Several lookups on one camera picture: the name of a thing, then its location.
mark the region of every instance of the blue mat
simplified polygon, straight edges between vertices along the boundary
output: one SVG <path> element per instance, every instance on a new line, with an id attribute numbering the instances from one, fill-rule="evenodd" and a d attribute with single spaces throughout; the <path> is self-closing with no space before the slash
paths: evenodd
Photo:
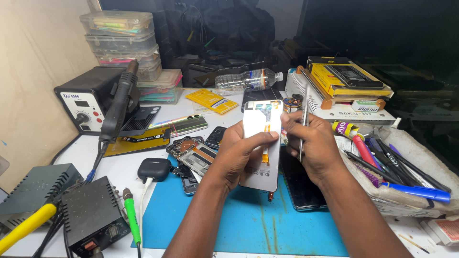
<path id="1" fill-rule="evenodd" d="M 168 246 L 191 198 L 176 175 L 156 185 L 143 217 L 144 248 Z M 296 211 L 282 175 L 272 202 L 267 192 L 240 186 L 228 195 L 214 251 L 348 256 L 329 210 Z"/>

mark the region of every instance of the hand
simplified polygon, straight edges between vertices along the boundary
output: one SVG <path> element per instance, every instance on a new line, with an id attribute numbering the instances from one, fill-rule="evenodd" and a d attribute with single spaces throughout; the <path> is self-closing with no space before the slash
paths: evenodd
<path id="1" fill-rule="evenodd" d="M 239 183 L 239 175 L 247 165 L 252 151 L 279 139 L 276 132 L 261 132 L 246 139 L 242 135 L 242 121 L 225 130 L 218 154 L 202 180 L 212 177 L 213 180 L 221 180 L 229 191 L 233 190 Z"/>
<path id="2" fill-rule="evenodd" d="M 330 123 L 309 114 L 309 126 L 303 126 L 300 124 L 301 118 L 301 111 L 283 113 L 280 117 L 282 127 L 287 131 L 287 152 L 296 157 L 299 152 L 300 139 L 303 139 L 302 164 L 309 179 L 318 185 L 323 179 L 333 176 L 334 171 L 341 168 L 347 171 L 336 146 Z"/>

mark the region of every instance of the red button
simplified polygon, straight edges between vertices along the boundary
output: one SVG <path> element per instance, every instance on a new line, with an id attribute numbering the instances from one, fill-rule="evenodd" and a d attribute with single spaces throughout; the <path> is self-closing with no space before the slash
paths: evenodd
<path id="1" fill-rule="evenodd" d="M 91 251 L 92 249 L 94 249 L 95 247 L 97 247 L 97 245 L 94 243 L 94 241 L 91 241 L 87 244 L 84 245 L 84 248 L 88 251 Z"/>

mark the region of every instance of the white table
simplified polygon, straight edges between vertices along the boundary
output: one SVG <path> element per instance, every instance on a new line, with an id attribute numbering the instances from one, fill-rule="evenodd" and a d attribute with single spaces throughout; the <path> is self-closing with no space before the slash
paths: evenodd
<path id="1" fill-rule="evenodd" d="M 185 98 L 186 94 L 191 93 L 191 90 L 185 90 L 179 102 L 175 106 L 162 106 L 160 112 L 155 117 L 155 122 L 169 120 L 171 118 L 178 118 L 185 115 L 193 114 L 192 102 Z M 241 104 L 242 95 L 229 96 L 229 99 Z M 224 115 L 217 113 L 204 114 L 204 117 L 209 124 L 207 129 L 200 130 L 189 134 L 190 136 L 202 136 L 206 139 L 209 134 L 213 131 L 216 126 L 229 127 L 236 122 L 242 120 L 241 107 L 238 106 L 231 111 L 228 111 Z M 84 135 L 80 137 L 72 146 L 70 146 L 56 161 L 56 164 L 73 163 L 81 175 L 85 178 L 89 171 L 92 169 L 94 159 L 97 155 L 97 141 L 98 136 Z M 164 148 L 145 151 L 128 155 L 121 155 L 116 157 L 103 158 L 95 175 L 95 179 L 103 176 L 108 176 L 109 180 L 113 185 L 120 191 L 124 187 L 128 187 L 134 195 L 134 203 L 136 214 L 139 216 L 139 202 L 140 196 L 143 191 L 144 185 L 141 180 L 137 178 L 137 169 L 140 163 L 148 157 L 159 157 L 167 158 L 168 154 Z M 151 194 L 155 188 L 153 183 L 145 196 L 144 207 L 145 210 L 148 201 L 150 200 Z M 402 234 L 406 237 L 412 237 L 413 241 L 418 245 L 425 248 L 431 254 L 427 254 L 419 248 L 413 246 L 406 240 L 401 241 L 410 250 L 410 252 L 416 258 L 433 257 L 458 257 L 459 247 L 443 247 L 436 246 L 433 240 L 425 233 L 422 227 L 419 225 L 414 218 L 398 218 L 396 221 L 392 217 L 386 218 L 389 226 L 398 235 Z M 46 235 L 48 228 L 40 228 L 29 234 L 24 239 L 20 240 L 16 245 L 11 247 L 4 256 L 12 257 L 30 257 L 40 246 L 43 238 Z M 130 248 L 132 242 L 132 235 L 129 234 L 113 245 L 103 251 L 106 258 L 136 258 L 136 248 Z M 144 249 L 145 258 L 158 258 L 164 253 L 162 249 Z M 66 257 L 64 250 L 64 240 L 62 230 L 56 233 L 56 235 L 48 243 L 43 257 Z M 248 253 L 215 253 L 215 258 L 293 258 L 298 256 L 290 255 L 273 255 L 273 254 L 248 254 Z"/>

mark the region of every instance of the plastic storage box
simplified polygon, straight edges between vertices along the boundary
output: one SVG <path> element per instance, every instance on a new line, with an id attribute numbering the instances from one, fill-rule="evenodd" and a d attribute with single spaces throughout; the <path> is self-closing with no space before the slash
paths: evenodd
<path id="1" fill-rule="evenodd" d="M 153 15 L 139 11 L 98 11 L 80 16 L 87 34 L 140 37 L 154 32 Z"/>
<path id="2" fill-rule="evenodd" d="M 142 105 L 175 105 L 183 92 L 182 71 L 164 69 L 156 81 L 137 82 Z"/>
<path id="3" fill-rule="evenodd" d="M 158 79 L 161 71 L 161 59 L 157 58 L 153 66 L 146 68 L 139 67 L 139 70 L 137 71 L 137 78 L 139 81 L 155 81 Z"/>
<path id="4" fill-rule="evenodd" d="M 157 45 L 154 32 L 141 37 L 85 35 L 85 38 L 92 51 L 99 53 L 146 53 Z"/>
<path id="5" fill-rule="evenodd" d="M 156 44 L 151 50 L 146 53 L 98 53 L 94 55 L 97 57 L 101 66 L 121 66 L 127 67 L 131 60 L 137 59 L 139 67 L 152 67 L 156 65 L 157 60 L 160 59 L 159 46 Z"/>

